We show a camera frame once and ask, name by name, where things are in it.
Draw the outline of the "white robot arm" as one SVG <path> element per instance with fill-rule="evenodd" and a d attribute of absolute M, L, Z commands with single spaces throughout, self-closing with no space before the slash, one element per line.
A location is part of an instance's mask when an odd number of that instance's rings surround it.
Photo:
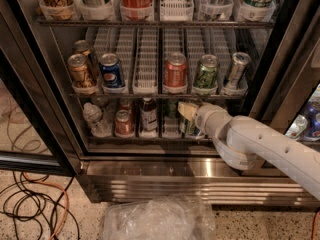
<path fill-rule="evenodd" d="M 231 116 L 218 105 L 179 102 L 178 112 L 213 142 L 232 168 L 248 170 L 257 156 L 320 199 L 320 153 L 246 116 Z"/>

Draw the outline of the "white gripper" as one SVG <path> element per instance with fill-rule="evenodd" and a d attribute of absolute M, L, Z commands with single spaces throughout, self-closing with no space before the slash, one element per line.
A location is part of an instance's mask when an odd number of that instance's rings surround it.
<path fill-rule="evenodd" d="M 179 101 L 178 112 L 188 121 L 192 121 L 195 117 L 196 127 L 209 137 L 216 136 L 232 119 L 225 109 L 212 104 L 198 108 L 197 104 Z"/>

